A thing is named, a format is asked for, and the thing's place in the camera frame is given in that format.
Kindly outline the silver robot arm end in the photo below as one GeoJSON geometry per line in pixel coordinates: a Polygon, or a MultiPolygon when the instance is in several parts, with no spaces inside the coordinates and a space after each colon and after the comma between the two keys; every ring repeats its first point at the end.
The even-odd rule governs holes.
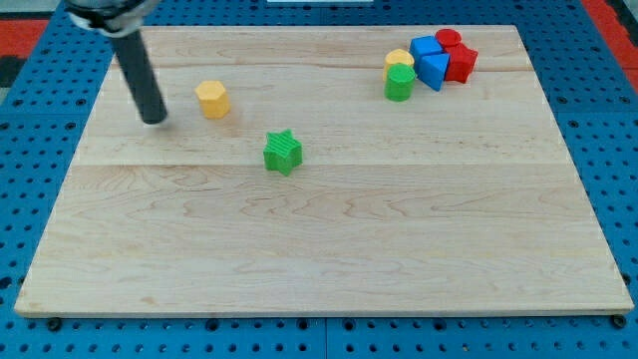
{"type": "Polygon", "coordinates": [[[122,38],[139,30],[160,0],[64,0],[71,21],[88,31],[122,38]]]}

